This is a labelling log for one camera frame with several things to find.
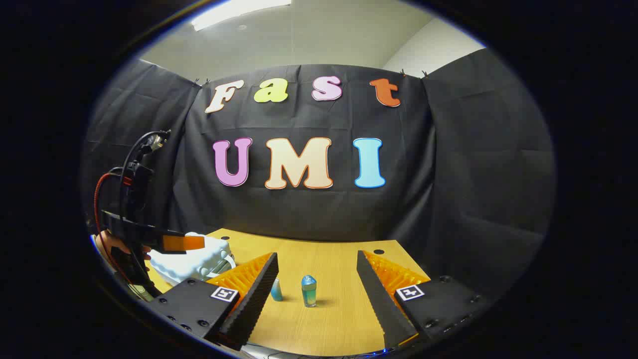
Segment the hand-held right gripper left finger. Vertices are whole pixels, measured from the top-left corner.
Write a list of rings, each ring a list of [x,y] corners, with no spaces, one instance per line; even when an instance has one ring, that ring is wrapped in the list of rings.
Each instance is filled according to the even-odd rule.
[[[185,279],[150,301],[150,308],[193,336],[238,351],[257,325],[278,272],[278,255],[269,252],[214,279]]]

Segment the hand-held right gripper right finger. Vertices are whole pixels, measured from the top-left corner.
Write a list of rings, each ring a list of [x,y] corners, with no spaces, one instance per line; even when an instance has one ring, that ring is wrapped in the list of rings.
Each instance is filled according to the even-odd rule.
[[[386,347],[436,343],[487,311],[488,297],[451,276],[433,279],[359,250],[357,272]]]

